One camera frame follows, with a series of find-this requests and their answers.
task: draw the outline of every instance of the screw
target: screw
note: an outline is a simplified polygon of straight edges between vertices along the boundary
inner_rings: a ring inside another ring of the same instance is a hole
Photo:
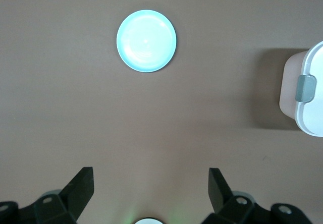
[[[7,209],[8,209],[8,205],[0,206],[0,211],[4,211],[4,210],[7,210]]]
[[[48,197],[48,198],[43,199],[42,203],[46,204],[46,203],[50,203],[51,201],[52,201],[52,198]]]
[[[291,214],[292,210],[290,208],[288,208],[287,206],[281,205],[280,207],[278,207],[278,209],[285,214]]]
[[[241,204],[241,205],[246,205],[248,203],[248,201],[245,198],[242,198],[242,197],[238,197],[237,202],[239,204]]]

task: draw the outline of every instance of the white circular object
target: white circular object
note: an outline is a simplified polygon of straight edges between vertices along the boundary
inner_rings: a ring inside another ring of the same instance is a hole
[[[284,213],[284,214],[291,214],[292,210],[290,208],[288,208],[287,206],[281,205],[280,207],[278,207],[278,209]]]
[[[171,22],[152,10],[136,11],[120,25],[117,48],[122,60],[140,72],[163,68],[173,57],[176,34]]]
[[[137,221],[136,224],[163,224],[163,223],[153,218],[145,218]]]
[[[241,204],[241,205],[246,205],[246,204],[248,204],[248,201],[247,201],[245,198],[243,198],[243,197],[238,197],[238,198],[237,198],[237,202],[238,202],[239,204]]]

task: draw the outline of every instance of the plastic container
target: plastic container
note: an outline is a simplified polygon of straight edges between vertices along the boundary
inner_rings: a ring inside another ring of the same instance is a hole
[[[323,137],[323,41],[287,60],[279,105],[302,131]]]

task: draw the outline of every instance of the round plate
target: round plate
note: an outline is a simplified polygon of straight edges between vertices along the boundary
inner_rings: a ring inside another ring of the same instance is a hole
[[[136,11],[121,23],[117,48],[122,60],[132,69],[146,73],[157,71],[174,55],[174,27],[159,12]]]
[[[154,218],[145,218],[137,221],[135,224],[163,224],[163,223]]]

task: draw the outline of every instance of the plate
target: plate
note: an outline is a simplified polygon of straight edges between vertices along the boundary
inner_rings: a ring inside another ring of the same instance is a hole
[[[136,11],[121,23],[117,48],[121,59],[132,69],[145,73],[157,71],[175,53],[174,27],[157,11]]]
[[[163,224],[163,223],[154,218],[145,218],[137,221],[136,224]]]

